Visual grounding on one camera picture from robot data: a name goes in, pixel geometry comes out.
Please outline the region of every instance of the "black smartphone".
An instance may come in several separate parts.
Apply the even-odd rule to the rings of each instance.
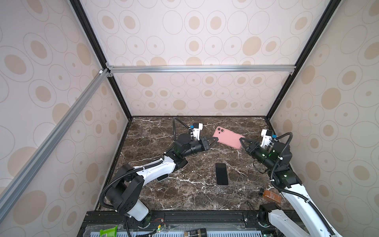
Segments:
[[[216,182],[217,185],[228,185],[228,173],[225,163],[216,163]]]

